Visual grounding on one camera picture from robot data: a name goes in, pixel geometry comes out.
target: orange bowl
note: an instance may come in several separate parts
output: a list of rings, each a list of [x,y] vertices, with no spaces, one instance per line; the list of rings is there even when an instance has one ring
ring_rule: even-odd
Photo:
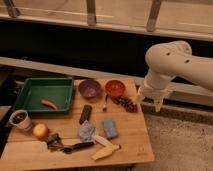
[[[110,80],[105,85],[105,91],[110,97],[120,97],[125,90],[125,85],[119,80]]]

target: gray cloth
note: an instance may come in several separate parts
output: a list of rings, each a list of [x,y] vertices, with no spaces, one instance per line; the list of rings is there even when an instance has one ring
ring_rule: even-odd
[[[85,120],[78,130],[78,136],[82,142],[91,142],[94,141],[92,135],[95,133],[95,131],[95,126]]]

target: purple bowl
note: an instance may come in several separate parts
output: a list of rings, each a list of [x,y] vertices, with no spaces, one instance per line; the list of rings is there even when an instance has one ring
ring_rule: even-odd
[[[101,93],[101,85],[93,79],[84,80],[79,84],[78,91],[84,98],[97,97]]]

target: railing post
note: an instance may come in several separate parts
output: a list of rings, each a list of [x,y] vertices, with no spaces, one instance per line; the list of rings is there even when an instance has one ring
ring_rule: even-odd
[[[15,7],[13,0],[4,0],[4,3],[7,6],[7,12],[10,17],[16,18],[21,15],[21,12]]]
[[[160,11],[162,0],[152,0],[152,7],[149,14],[149,19],[146,25],[146,29],[149,32],[155,31],[158,14]]]
[[[96,24],[95,0],[87,0],[87,23],[90,26]]]

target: black wall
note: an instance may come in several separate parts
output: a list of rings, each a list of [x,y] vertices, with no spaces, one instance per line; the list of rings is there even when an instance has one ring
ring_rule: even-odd
[[[0,21],[0,56],[145,76],[147,49],[169,37]],[[213,43],[187,40],[198,56],[213,57]]]

